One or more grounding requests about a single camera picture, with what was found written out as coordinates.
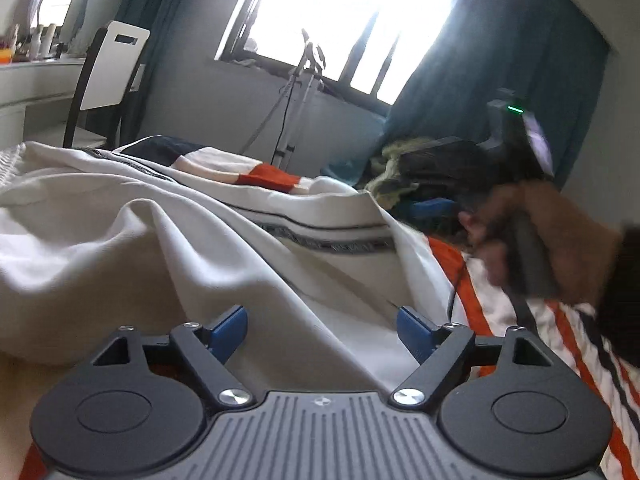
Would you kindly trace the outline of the person right hand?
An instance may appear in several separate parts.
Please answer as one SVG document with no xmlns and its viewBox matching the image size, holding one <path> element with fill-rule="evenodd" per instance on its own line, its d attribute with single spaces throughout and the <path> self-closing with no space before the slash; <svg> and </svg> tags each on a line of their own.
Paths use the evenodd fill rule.
<svg viewBox="0 0 640 480">
<path fill-rule="evenodd" d="M 563 304 L 596 306 L 623 240 L 621 232 L 592 220 L 549 182 L 500 185 L 474 212 L 459 220 L 474 255 L 484 263 L 491 285 L 508 282 L 506 244 L 491 240 L 488 229 L 515 211 L 525 212 L 547 248 Z"/>
</svg>

